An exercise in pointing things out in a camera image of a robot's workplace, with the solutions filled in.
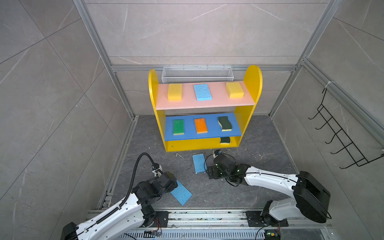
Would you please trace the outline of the light blue sponge row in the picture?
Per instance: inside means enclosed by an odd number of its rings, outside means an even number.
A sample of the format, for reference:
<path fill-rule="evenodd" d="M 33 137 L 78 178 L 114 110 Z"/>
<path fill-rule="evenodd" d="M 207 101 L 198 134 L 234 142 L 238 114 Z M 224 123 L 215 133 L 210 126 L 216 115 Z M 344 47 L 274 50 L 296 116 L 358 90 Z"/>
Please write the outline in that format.
<path fill-rule="evenodd" d="M 195 173 L 203 173 L 206 171 L 206 163 L 205 163 L 205 155 L 204 154 L 197 154 L 193 155 L 193 162 L 194 162 L 194 168 Z"/>

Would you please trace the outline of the dark green curved sponge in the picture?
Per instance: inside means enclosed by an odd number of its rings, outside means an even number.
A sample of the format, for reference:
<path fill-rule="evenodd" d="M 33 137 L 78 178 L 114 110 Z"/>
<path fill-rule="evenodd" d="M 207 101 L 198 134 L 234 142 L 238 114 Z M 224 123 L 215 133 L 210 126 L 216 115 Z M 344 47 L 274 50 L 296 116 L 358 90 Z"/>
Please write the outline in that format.
<path fill-rule="evenodd" d="M 228 116 L 218 117 L 218 123 L 222 129 L 222 132 L 231 131 L 233 129 L 233 126 L 232 126 Z"/>
<path fill-rule="evenodd" d="M 229 145 L 231 143 L 231 138 L 230 137 L 222 137 L 220 139 L 220 144 L 221 145 Z"/>

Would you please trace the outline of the orange sponge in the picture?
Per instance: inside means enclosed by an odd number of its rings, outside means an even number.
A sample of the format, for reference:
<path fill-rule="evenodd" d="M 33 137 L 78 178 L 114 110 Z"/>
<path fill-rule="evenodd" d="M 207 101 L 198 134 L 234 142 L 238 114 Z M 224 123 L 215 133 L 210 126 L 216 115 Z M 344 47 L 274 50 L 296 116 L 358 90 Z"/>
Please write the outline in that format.
<path fill-rule="evenodd" d="M 194 119 L 197 134 L 205 134 L 208 132 L 208 127 L 205 118 Z"/>

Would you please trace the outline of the green yellow sponge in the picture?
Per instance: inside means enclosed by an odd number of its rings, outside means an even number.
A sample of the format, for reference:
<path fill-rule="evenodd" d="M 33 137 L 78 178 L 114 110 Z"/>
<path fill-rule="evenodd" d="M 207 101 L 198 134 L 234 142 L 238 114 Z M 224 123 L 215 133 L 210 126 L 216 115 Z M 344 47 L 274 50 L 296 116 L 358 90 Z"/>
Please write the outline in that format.
<path fill-rule="evenodd" d="M 179 136 L 185 134 L 185 124 L 183 119 L 173 120 L 173 135 Z"/>

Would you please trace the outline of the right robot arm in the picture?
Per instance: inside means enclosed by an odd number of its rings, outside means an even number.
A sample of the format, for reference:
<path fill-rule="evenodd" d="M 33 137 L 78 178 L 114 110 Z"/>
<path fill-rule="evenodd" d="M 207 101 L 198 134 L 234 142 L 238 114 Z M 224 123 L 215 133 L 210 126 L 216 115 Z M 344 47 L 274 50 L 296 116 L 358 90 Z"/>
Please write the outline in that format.
<path fill-rule="evenodd" d="M 233 187 L 262 187 L 287 196 L 285 200 L 267 201 L 260 214 L 252 216 L 251 220 L 273 226 L 288 218 L 305 217 L 320 224 L 332 219 L 329 213 L 331 194 L 310 173 L 281 174 L 237 164 L 232 156 L 220 150 L 215 151 L 213 157 L 213 165 L 203 164 L 209 179 L 223 179 Z"/>

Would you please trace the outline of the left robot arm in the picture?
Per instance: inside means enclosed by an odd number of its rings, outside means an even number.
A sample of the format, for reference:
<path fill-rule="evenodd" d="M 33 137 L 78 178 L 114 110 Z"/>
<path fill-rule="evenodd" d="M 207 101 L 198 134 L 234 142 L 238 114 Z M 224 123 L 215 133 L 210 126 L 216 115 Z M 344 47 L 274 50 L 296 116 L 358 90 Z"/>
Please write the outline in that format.
<path fill-rule="evenodd" d="M 140 160 L 148 157 L 155 176 L 141 181 L 134 186 Z M 164 194 L 178 187 L 176 177 L 170 172 L 163 172 L 159 164 L 148 153 L 141 153 L 137 158 L 125 197 L 96 217 L 81 224 L 73 222 L 63 227 L 62 240 L 113 240 L 124 232 L 138 227 L 150 226 L 156 211 L 152 204 Z"/>

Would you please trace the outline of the yellow shelf unit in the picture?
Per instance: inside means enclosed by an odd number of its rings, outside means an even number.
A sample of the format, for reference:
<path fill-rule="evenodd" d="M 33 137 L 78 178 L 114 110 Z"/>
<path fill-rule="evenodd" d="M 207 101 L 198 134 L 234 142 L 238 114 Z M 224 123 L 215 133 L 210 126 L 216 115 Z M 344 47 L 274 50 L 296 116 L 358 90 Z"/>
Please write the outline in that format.
<path fill-rule="evenodd" d="M 180 102 L 170 102 L 167 99 L 168 85 L 161 84 L 155 70 L 149 71 L 149 93 L 154 114 L 158 123 L 161 138 L 166 152 L 181 152 L 214 148 L 236 148 L 245 135 L 246 129 L 263 89 L 263 75 L 261 68 L 251 65 L 246 70 L 244 79 L 239 83 L 244 90 L 241 99 L 230 99 L 226 90 L 226 82 L 210 82 L 212 100 L 197 101 L 194 85 L 197 83 L 183 83 L 183 98 Z M 222 114 L 202 114 L 173 116 L 166 115 L 167 110 L 194 110 L 233 107 L 234 111 Z M 233 129 L 222 132 L 218 117 L 228 116 Z M 208 132 L 197 134 L 194 119 L 205 118 Z M 173 135 L 173 120 L 183 119 L 185 134 Z M 221 145 L 222 137 L 230 137 L 229 145 Z"/>

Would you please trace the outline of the light blue sponge front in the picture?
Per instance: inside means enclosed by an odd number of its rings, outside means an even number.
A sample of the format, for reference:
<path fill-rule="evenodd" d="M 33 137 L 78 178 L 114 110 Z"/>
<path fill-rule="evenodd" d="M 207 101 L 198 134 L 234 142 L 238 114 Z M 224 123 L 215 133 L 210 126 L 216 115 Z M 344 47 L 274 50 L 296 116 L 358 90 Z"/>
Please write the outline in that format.
<path fill-rule="evenodd" d="M 179 181 L 177 181 L 177 185 L 178 186 L 171 191 L 171 194 L 182 206 L 184 206 L 191 198 L 192 193 Z"/>

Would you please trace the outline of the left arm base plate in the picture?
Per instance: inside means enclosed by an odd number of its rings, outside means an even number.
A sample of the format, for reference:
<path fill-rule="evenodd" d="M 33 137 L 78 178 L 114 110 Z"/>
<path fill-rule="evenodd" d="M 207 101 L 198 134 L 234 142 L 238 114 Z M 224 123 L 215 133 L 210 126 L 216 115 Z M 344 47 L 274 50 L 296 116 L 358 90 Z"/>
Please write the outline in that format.
<path fill-rule="evenodd" d="M 155 219 L 150 225 L 151 228 L 166 228 L 168 226 L 170 212 L 158 211 L 156 212 Z"/>

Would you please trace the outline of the aluminium rail base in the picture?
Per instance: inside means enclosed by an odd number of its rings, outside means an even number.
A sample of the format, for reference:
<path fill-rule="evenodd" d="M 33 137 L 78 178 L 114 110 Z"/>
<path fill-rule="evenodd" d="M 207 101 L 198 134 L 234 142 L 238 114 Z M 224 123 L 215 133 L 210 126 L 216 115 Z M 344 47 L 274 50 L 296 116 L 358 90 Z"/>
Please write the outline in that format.
<path fill-rule="evenodd" d="M 287 219 L 288 227 L 249 227 L 242 209 L 170 209 L 166 228 L 138 227 L 113 240 L 336 240 L 330 223 L 304 217 Z"/>

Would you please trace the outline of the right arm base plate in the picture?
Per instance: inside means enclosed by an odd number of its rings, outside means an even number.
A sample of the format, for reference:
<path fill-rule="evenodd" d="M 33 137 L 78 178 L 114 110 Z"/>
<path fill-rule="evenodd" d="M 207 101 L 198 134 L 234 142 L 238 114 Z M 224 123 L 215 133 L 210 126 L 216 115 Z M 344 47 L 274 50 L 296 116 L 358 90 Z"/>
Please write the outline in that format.
<path fill-rule="evenodd" d="M 246 211 L 246 218 L 249 227 L 288 227 L 288 221 L 286 219 L 282 221 L 275 220 L 269 215 L 263 216 L 262 211 Z"/>

